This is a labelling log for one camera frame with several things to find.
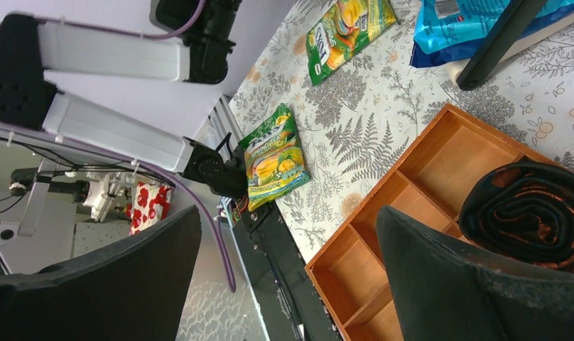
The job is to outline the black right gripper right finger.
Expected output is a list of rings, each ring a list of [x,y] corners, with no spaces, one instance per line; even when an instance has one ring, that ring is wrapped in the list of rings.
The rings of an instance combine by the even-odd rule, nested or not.
[[[574,340],[574,273],[486,251],[388,205],[376,231],[405,340]]]

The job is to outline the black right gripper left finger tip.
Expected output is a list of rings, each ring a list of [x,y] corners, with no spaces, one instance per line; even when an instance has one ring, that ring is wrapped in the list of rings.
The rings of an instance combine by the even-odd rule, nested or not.
[[[201,239],[191,206],[38,273],[0,276],[0,340],[174,340]]]

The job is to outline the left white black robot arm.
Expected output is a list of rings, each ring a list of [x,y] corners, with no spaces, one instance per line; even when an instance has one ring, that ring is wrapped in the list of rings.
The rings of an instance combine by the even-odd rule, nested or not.
[[[230,38],[237,44],[228,57],[227,77],[218,85],[194,85],[101,75],[49,72],[61,89],[116,110],[164,131],[194,137],[219,98],[233,95],[267,40],[257,40],[261,28],[255,11],[265,1],[243,1]],[[0,22],[12,11],[65,17],[98,26],[162,34],[150,20],[150,1],[0,1]]]

